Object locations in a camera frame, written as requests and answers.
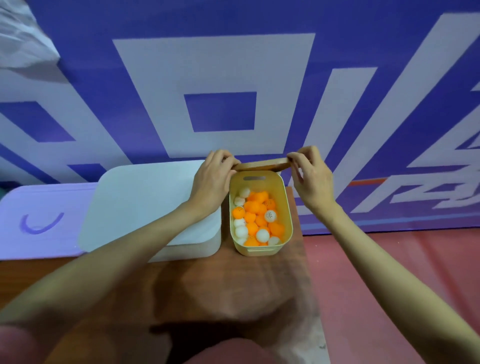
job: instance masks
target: bin handle hole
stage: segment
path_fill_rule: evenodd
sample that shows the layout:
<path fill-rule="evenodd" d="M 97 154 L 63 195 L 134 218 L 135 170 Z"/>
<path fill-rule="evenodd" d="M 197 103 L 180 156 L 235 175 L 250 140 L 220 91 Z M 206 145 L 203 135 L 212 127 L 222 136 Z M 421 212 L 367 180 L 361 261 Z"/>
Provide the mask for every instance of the bin handle hole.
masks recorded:
<path fill-rule="evenodd" d="M 264 181 L 266 180 L 265 176 L 246 176 L 243 177 L 244 181 Z"/>

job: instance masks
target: purple logo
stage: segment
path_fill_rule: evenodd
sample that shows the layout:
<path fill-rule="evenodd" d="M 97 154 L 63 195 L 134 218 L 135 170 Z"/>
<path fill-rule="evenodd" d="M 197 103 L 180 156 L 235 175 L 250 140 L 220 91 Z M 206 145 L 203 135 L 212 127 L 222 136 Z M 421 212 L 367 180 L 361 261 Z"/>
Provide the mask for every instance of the purple logo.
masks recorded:
<path fill-rule="evenodd" d="M 44 226 L 40 229 L 33 229 L 33 228 L 30 228 L 28 225 L 27 225 L 27 218 L 28 218 L 28 214 L 27 215 L 23 215 L 21 220 L 20 220 L 20 230 L 23 231 L 23 232 L 26 232 L 27 234 L 32 234 L 32 235 L 38 235 L 38 234 L 41 234 L 43 232 L 46 232 L 48 230 L 50 230 L 51 228 L 53 228 L 55 225 L 57 225 L 60 220 L 62 219 L 63 215 L 65 215 L 64 212 L 60 212 L 59 215 L 57 216 L 57 218 L 55 220 L 52 221 L 52 223 L 48 224 L 47 226 Z"/>

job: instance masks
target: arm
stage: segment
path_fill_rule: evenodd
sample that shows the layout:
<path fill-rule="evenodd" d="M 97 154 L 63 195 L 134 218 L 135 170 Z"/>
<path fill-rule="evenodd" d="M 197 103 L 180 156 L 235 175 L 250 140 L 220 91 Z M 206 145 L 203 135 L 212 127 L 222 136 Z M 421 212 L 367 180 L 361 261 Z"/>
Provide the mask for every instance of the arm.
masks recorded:
<path fill-rule="evenodd" d="M 47 275 L 0 311 L 0 325 L 27 329 L 46 356 L 84 313 L 125 277 L 180 232 L 218 209 L 235 173 L 231 168 L 238 163 L 228 151 L 210 152 L 195 175 L 188 201 Z"/>
<path fill-rule="evenodd" d="M 333 175 L 318 149 L 304 147 L 288 156 L 295 189 L 305 205 L 335 236 L 370 292 L 420 356 L 428 363 L 480 363 L 480 338 L 475 331 L 335 202 Z"/>

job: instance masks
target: purple container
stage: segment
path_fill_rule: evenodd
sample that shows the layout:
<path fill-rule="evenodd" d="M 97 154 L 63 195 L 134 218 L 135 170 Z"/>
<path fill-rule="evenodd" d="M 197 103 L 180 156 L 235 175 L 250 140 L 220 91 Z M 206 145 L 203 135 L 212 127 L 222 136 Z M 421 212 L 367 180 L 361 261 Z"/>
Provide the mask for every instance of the purple container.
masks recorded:
<path fill-rule="evenodd" d="M 80 228 L 97 183 L 14 189 L 0 200 L 0 260 L 79 256 Z"/>

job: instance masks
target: hand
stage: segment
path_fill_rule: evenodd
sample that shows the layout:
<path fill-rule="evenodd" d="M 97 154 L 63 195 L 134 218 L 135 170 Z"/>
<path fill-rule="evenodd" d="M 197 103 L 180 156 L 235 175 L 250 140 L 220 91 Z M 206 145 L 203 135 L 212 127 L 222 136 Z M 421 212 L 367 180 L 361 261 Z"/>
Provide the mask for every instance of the hand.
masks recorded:
<path fill-rule="evenodd" d="M 210 152 L 193 179 L 187 204 L 198 220 L 214 213 L 222 204 L 230 187 L 230 178 L 237 173 L 232 167 L 240 161 L 228 150 Z"/>
<path fill-rule="evenodd" d="M 290 159 L 295 189 L 305 206 L 321 222 L 331 220 L 338 207 L 333 195 L 333 173 L 322 160 L 318 148 L 305 146 L 298 152 L 288 153 L 287 157 Z"/>

